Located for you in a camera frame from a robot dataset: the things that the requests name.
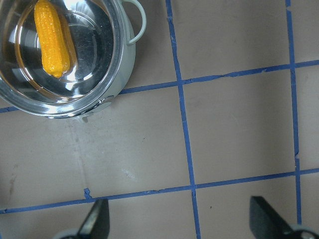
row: white handle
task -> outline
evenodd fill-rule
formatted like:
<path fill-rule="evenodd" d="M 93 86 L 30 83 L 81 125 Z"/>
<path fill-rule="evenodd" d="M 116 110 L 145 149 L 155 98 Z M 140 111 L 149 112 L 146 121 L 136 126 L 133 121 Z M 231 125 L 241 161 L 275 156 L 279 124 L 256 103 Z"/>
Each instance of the white handle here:
<path fill-rule="evenodd" d="M 140 32 L 136 35 L 136 37 L 134 37 L 133 39 L 129 40 L 128 45 L 132 45 L 134 43 L 136 43 L 144 34 L 145 29 L 146 29 L 146 14 L 144 11 L 144 8 L 142 7 L 142 5 L 137 1 L 137 0 L 122 0 L 122 1 L 127 1 L 130 3 L 133 3 L 139 10 L 140 13 L 142 15 L 142 27 Z"/>

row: stainless steel bowl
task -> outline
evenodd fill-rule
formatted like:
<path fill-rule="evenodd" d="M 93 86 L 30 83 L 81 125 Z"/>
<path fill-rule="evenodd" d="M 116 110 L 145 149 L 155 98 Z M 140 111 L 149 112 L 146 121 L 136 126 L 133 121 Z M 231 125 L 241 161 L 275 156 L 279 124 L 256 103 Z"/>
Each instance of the stainless steel bowl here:
<path fill-rule="evenodd" d="M 125 1 L 141 9 L 136 0 Z M 35 115 L 50 118 L 83 115 L 108 102 L 125 86 L 133 69 L 138 39 L 134 38 L 122 0 L 51 2 L 69 22 L 77 67 L 61 78 L 48 75 L 42 68 L 33 18 L 36 0 L 2 0 L 0 95 Z"/>

